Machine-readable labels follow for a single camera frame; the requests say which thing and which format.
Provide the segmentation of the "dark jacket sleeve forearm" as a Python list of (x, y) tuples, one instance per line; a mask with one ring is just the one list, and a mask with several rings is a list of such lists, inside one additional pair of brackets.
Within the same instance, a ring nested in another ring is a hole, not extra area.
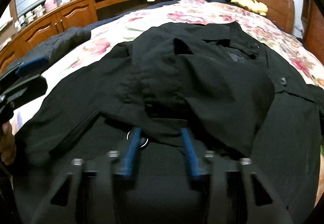
[(65, 32), (54, 35), (48, 40), (41, 42), (21, 58), (11, 61), (4, 70), (1, 71), (1, 75), (9, 72), (12, 68), (15, 68), (22, 63), (45, 56), (48, 57), (49, 64), (42, 69), (39, 69), (39, 71), (35, 71), (43, 73), (74, 50), (77, 46), (89, 41), (90, 38), (91, 31), (88, 27), (71, 27)]

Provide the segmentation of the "left hand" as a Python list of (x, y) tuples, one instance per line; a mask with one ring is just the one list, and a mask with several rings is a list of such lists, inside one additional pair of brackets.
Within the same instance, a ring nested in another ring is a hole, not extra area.
[(1, 161), (5, 165), (10, 165), (14, 162), (16, 156), (15, 137), (12, 133), (12, 125), (9, 121), (1, 127), (0, 141)]

